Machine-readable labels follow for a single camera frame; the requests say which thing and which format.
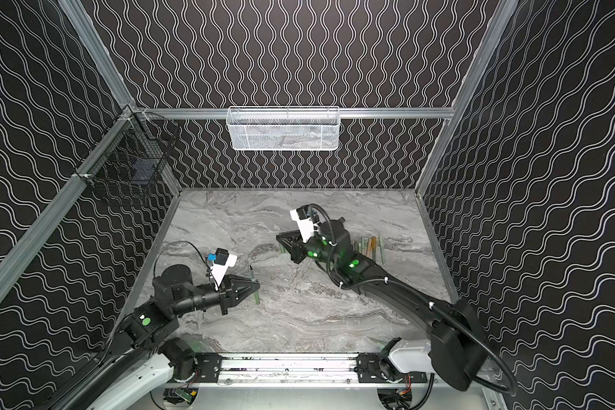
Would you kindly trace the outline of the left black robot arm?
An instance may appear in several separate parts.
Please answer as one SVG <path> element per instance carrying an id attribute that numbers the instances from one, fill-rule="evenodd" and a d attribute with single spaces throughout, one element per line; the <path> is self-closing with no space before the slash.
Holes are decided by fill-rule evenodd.
<path id="1" fill-rule="evenodd" d="M 176 264 L 152 285 L 153 297 L 121 321 L 97 362 L 54 394 L 45 409 L 125 409 L 171 380 L 193 384 L 218 378 L 218 355 L 203 359 L 185 340 L 174 337 L 179 320 L 212 307 L 227 314 L 256 293 L 259 283 L 227 274 L 220 288 L 194 285 L 190 268 Z"/>

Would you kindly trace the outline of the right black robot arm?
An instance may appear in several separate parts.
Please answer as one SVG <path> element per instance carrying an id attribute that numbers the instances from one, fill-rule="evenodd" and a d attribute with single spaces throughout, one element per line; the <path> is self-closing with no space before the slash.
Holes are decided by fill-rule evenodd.
<path id="1" fill-rule="evenodd" d="M 295 264 L 314 261 L 338 289 L 382 303 L 424 330 L 427 344 L 397 341 L 389 346 L 385 359 L 391 369 L 434 372 L 458 391 L 478 383 L 502 394 L 516 394 L 515 375 L 490 348 L 468 303 L 437 299 L 392 276 L 355 249 L 341 220 L 320 223 L 311 234 L 281 232 L 276 240 Z"/>

